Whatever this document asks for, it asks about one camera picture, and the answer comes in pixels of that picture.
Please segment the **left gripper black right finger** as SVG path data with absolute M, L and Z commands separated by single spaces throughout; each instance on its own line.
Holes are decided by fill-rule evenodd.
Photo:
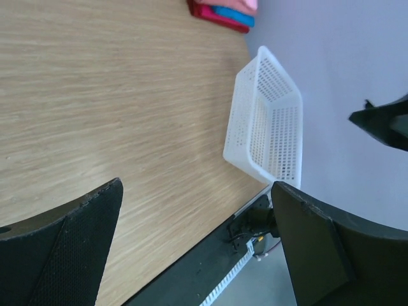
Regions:
M 407 305 L 407 232 L 285 182 L 273 210 L 298 305 Z

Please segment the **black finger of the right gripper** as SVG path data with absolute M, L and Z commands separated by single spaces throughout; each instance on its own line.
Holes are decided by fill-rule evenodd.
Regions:
M 349 121 L 384 145 L 407 151 L 407 95 L 381 106 L 368 99 Z

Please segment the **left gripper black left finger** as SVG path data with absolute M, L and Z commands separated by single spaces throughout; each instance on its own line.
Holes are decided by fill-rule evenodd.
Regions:
M 1 305 L 95 305 L 122 205 L 115 178 L 1 227 Z

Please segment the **pink t-shirt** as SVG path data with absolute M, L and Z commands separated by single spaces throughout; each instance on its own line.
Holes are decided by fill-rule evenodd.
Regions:
M 227 7 L 250 16 L 256 16 L 258 12 L 257 0 L 195 0 L 195 2 L 209 6 Z

